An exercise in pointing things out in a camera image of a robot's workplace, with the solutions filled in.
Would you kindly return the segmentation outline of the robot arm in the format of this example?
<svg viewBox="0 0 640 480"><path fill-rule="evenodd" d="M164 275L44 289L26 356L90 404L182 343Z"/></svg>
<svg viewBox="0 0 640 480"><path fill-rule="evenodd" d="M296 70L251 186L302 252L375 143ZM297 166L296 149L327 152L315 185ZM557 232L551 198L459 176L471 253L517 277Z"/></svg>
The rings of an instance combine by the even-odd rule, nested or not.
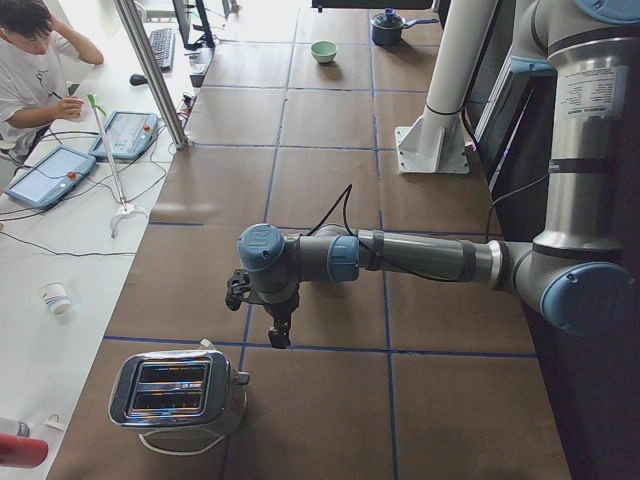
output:
<svg viewBox="0 0 640 480"><path fill-rule="evenodd" d="M300 284L353 281L365 269L483 283L574 335L626 319L635 283L611 222L623 127L639 88L639 5L520 1L511 67L556 76L545 226L531 242L476 244L326 223L286 235L256 224L239 237L241 268L227 283L228 308L262 306L273 320L271 345L285 349Z"/></svg>

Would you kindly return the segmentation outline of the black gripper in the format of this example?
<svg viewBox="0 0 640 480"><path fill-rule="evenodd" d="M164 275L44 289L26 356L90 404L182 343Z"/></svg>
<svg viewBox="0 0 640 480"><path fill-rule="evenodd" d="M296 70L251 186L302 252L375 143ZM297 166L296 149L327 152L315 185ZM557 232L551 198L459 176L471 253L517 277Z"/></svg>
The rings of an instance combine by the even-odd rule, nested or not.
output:
<svg viewBox="0 0 640 480"><path fill-rule="evenodd" d="M268 331L268 338L272 348L288 349L290 347L290 325L292 315L299 307L299 301L299 291L295 290L286 300L264 305L265 311L274 321L274 325Z"/></svg>

